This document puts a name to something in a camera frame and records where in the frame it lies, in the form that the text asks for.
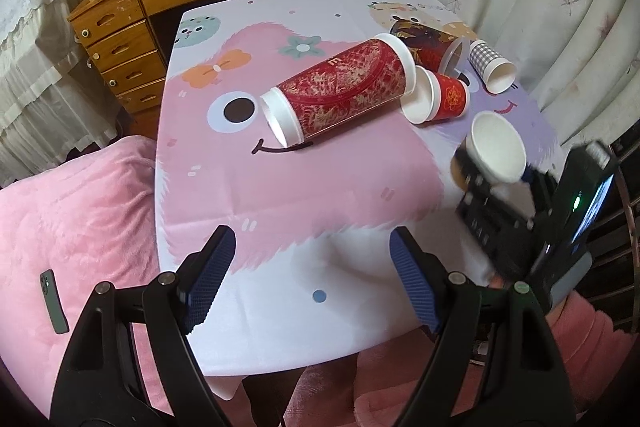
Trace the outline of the brown sleeved paper cup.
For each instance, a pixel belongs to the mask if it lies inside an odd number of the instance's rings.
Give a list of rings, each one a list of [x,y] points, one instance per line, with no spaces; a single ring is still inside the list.
[[[525,146],[518,130],[501,115],[489,110],[477,113],[458,147],[460,145],[466,147],[490,184],[511,184],[521,180],[527,165]],[[461,188],[457,180],[456,152],[450,161],[450,172],[454,184]]]

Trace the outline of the small red paper cup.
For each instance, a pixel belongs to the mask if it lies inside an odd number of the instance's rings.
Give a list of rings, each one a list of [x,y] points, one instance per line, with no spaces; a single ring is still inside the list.
[[[470,104],[468,87],[456,78],[416,66],[416,85],[400,99],[400,109],[411,124],[461,118]]]

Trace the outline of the grey checked paper cup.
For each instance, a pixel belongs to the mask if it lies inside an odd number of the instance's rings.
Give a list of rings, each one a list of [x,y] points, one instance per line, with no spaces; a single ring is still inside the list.
[[[515,81],[515,65],[483,40],[471,42],[469,62],[490,94],[508,90]]]

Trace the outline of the dark brown clear-lid cup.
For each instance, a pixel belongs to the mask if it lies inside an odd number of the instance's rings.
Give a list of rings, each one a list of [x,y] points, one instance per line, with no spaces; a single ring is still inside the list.
[[[469,57],[468,37],[450,35],[413,20],[396,20],[390,33],[408,46],[416,64],[440,75],[457,78]]]

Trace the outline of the tall red patterned cup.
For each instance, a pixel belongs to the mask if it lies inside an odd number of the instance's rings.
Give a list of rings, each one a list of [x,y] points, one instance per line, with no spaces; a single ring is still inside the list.
[[[260,97],[285,148],[346,124],[416,87],[416,62],[398,37],[378,34],[311,66]]]

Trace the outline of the dark green phone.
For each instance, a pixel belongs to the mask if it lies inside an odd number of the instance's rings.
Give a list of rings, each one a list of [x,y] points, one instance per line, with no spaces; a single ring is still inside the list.
[[[70,331],[70,326],[62,307],[58,288],[56,287],[54,272],[49,269],[40,274],[40,286],[46,305],[52,329],[58,334],[66,334]]]

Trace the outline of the pink plush blanket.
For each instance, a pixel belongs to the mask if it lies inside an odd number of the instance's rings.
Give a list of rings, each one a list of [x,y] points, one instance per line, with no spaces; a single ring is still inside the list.
[[[1,358],[43,414],[70,335],[54,331],[40,275],[53,272],[70,326],[97,283],[157,276],[155,149],[127,136],[1,192]]]

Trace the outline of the cartoon printed tablecloth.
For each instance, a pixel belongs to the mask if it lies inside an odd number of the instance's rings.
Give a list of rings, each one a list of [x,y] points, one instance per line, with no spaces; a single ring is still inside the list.
[[[462,27],[438,0],[228,0],[184,12],[158,130],[155,213],[163,270],[219,225],[235,255],[189,340],[210,387],[335,360],[416,327],[388,252],[411,230],[450,270],[489,265],[454,210],[450,161],[471,118],[416,127],[397,103],[285,152],[259,104],[281,81],[396,20]]]

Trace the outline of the white lace cloth cover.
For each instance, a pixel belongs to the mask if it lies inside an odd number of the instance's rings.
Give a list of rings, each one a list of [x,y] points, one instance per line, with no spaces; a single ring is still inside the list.
[[[116,139],[122,106],[67,17],[81,0],[1,0],[1,183]]]

